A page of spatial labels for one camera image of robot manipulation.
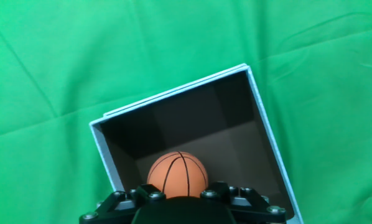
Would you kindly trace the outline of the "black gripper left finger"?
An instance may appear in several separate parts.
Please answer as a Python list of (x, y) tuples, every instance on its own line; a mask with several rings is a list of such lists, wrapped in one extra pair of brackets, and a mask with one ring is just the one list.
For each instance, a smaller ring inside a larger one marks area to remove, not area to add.
[(131, 224), (140, 208), (165, 199), (165, 193), (151, 184), (127, 192), (117, 190), (100, 202), (95, 211), (81, 215), (79, 224)]

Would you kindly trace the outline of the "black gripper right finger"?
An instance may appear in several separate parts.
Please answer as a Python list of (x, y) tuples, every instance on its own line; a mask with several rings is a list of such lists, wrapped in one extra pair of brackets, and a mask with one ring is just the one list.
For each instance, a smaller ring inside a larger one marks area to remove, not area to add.
[(286, 223), (286, 209), (270, 205), (266, 197), (251, 187), (229, 186), (226, 182), (213, 182), (200, 198), (224, 205), (232, 218), (241, 223)]

